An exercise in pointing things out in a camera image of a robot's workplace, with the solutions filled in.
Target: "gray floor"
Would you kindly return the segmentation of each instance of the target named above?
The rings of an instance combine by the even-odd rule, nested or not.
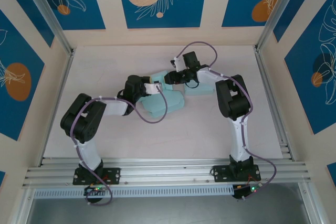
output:
[[[84,199],[34,200],[28,224],[309,223],[297,185],[271,184],[245,202],[232,196],[118,198],[105,207]]]

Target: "light blue cloth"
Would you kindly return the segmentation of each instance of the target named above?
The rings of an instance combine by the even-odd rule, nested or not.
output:
[[[195,81],[188,82],[188,86],[184,85],[184,94],[185,95],[204,95],[204,94],[212,94],[214,92],[214,88],[208,84],[200,83],[197,88],[192,88],[197,86]]]
[[[164,83],[164,76],[167,73],[167,71],[162,71],[160,73],[151,75],[151,83],[154,83],[154,81],[159,81],[160,83],[162,83],[162,93],[166,98],[168,104],[167,113],[170,113],[172,111],[183,108],[184,98],[181,92],[173,91],[172,85]],[[166,106],[160,94],[153,94],[148,97],[142,97],[139,101],[142,102],[143,107],[149,112],[152,117],[157,118],[159,116],[163,116]]]

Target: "white work surface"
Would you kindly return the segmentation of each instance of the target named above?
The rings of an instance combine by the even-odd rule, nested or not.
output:
[[[79,93],[114,97],[131,74],[149,76],[167,70],[183,46],[89,46],[77,48],[45,150],[45,157],[77,157],[60,120]],[[252,46],[216,46],[215,71],[243,76],[254,104],[248,118],[250,150],[266,158],[282,158],[264,86]],[[210,64],[214,52],[191,46],[201,64]],[[141,103],[140,113],[148,120]],[[231,131],[218,108],[217,96],[185,96],[184,108],[169,113],[159,124],[143,122],[135,112],[105,116],[94,137],[101,157],[115,158],[229,158]]]

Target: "white table surface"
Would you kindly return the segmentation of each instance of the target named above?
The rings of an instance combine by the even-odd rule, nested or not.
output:
[[[45,150],[45,157],[77,157],[60,120],[79,93],[114,97],[131,74],[148,76],[174,70],[170,60],[182,46],[88,46],[76,50]],[[250,150],[267,158],[282,158],[264,86],[252,46],[216,46],[215,71],[243,76],[254,104],[248,119]],[[210,64],[213,51],[191,46],[201,64]],[[145,118],[157,120],[146,114]],[[101,157],[115,158],[228,158],[231,132],[218,108],[216,93],[185,96],[183,109],[169,113],[159,124],[147,124],[133,112],[103,117],[94,137]]]

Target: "purple cable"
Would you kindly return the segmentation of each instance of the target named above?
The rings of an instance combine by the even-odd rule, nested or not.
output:
[[[233,82],[239,87],[239,89],[243,92],[243,94],[246,96],[246,98],[247,98],[247,100],[248,100],[248,102],[249,102],[249,104],[250,104],[250,106],[251,106],[251,109],[249,110],[249,112],[247,112],[247,114],[243,116],[243,118],[241,119],[241,122],[240,122],[240,123],[241,123],[241,126],[242,126],[242,127],[241,127],[241,135],[242,135],[242,139],[243,139],[243,147],[244,147],[245,151],[246,151],[248,154],[250,154],[251,156],[253,156],[253,157],[255,157],[255,158],[261,159],[261,160],[263,160],[263,161],[269,163],[269,164],[272,165],[273,168],[274,168],[274,173],[273,173],[273,175],[271,176],[271,178],[270,178],[266,183],[264,183],[264,185],[263,185],[262,187],[260,187],[259,190],[256,191],[256,192],[258,192],[258,191],[260,191],[262,188],[265,188],[269,183],[271,183],[271,181],[274,179],[274,177],[275,177],[276,174],[277,174],[277,167],[275,166],[275,164],[274,164],[271,160],[269,160],[269,159],[267,159],[267,158],[260,157],[260,156],[258,156],[258,155],[256,155],[256,154],[253,154],[253,153],[250,152],[250,151],[247,149],[247,147],[246,147],[243,122],[244,122],[245,118],[246,118],[248,115],[250,115],[250,114],[252,113],[252,111],[253,111],[252,100],[251,100],[250,96],[248,95],[247,91],[242,87],[242,85],[239,84],[238,81],[236,81],[235,79],[233,79],[233,78],[230,77],[230,76],[225,76],[225,75],[222,75],[222,74],[220,74],[220,73],[218,73],[218,72],[216,72],[216,71],[214,71],[214,70],[211,70],[210,67],[216,62],[216,60],[217,60],[217,58],[218,58],[218,53],[217,53],[217,50],[216,50],[212,45],[210,45],[209,43],[204,42],[204,41],[194,41],[194,42],[191,42],[191,43],[189,43],[188,45],[186,45],[186,46],[182,49],[182,51],[181,51],[176,57],[178,58],[178,57],[184,52],[184,50],[187,49],[187,47],[189,47],[189,46],[191,46],[191,45],[193,45],[193,44],[198,44],[198,43],[200,43],[200,44],[205,44],[205,45],[210,46],[210,47],[213,49],[213,51],[215,52],[215,60],[209,65],[209,71],[210,71],[211,73],[214,73],[214,74],[218,75],[218,76],[221,76],[221,77],[224,77],[224,78],[227,78],[227,79],[233,81]],[[244,199],[249,198],[249,197],[251,197],[251,196],[254,195],[254,194],[250,194],[249,196],[245,197]]]
[[[81,108],[81,110],[78,112],[78,114],[76,115],[75,120],[73,121],[72,126],[71,126],[71,129],[70,129],[70,137],[71,137],[72,141],[74,142],[74,144],[75,144],[75,146],[76,146],[76,152],[77,152],[77,154],[78,154],[79,160],[81,161],[81,165],[84,166],[85,169],[87,169],[87,170],[88,170],[94,177],[96,177],[96,179],[97,179],[99,182],[101,182],[101,183],[107,188],[107,190],[109,191],[110,196],[111,196],[108,202],[105,202],[105,203],[102,203],[102,204],[92,204],[92,203],[90,203],[89,200],[88,200],[89,195],[93,192],[93,190],[92,190],[92,191],[90,191],[89,193],[87,193],[87,195],[86,195],[86,197],[85,197],[85,200],[86,200],[86,202],[87,202],[88,204],[90,204],[90,205],[92,205],[92,206],[97,206],[97,207],[99,207],[99,206],[106,206],[106,205],[108,205],[109,203],[111,203],[111,201],[112,201],[112,197],[113,197],[113,196],[112,196],[111,188],[104,182],[104,180],[102,180],[102,179],[101,179],[101,178],[100,178],[100,177],[99,177],[93,170],[91,170],[91,169],[88,167],[88,165],[84,162],[83,157],[82,157],[82,155],[81,155],[80,152],[79,152],[79,147],[78,147],[77,141],[75,140],[75,137],[74,137],[74,128],[75,128],[76,123],[78,122],[78,119],[79,119],[80,116],[82,115],[83,111],[84,111],[84,110],[85,110],[91,103],[93,103],[93,102],[95,102],[95,101],[121,101],[121,102],[125,102],[125,103],[127,103],[128,105],[132,106],[132,107],[134,108],[135,112],[138,114],[138,116],[139,116],[143,121],[145,121],[146,123],[150,123],[150,124],[160,123],[160,122],[165,118],[165,116],[167,115],[167,112],[168,112],[168,104],[167,104],[167,100],[166,100],[166,98],[164,97],[164,95],[163,95],[163,93],[161,92],[161,90],[160,90],[158,87],[156,87],[156,88],[157,88],[157,90],[159,91],[160,95],[162,96],[162,98],[163,98],[163,100],[164,100],[164,103],[165,103],[165,105],[166,105],[166,110],[165,110],[163,116],[162,116],[158,121],[151,122],[151,121],[146,120],[146,119],[139,113],[139,111],[136,109],[136,107],[135,107],[132,103],[130,103],[129,101],[126,101],[126,100],[124,100],[124,99],[112,98],[112,97],[93,98],[93,99],[91,99],[90,101],[88,101],[88,102],[83,106],[83,108]]]
[[[205,45],[210,46],[212,48],[212,50],[215,52],[215,60],[213,62],[211,62],[211,64],[209,65],[209,67],[211,67],[216,62],[216,60],[218,58],[218,53],[217,53],[216,49],[211,44],[209,44],[208,42],[204,42],[204,41],[191,42],[188,45],[186,45],[176,57],[178,58],[179,56],[181,56],[181,54],[184,52],[184,50],[187,49],[189,46],[191,46],[193,44],[205,44]]]

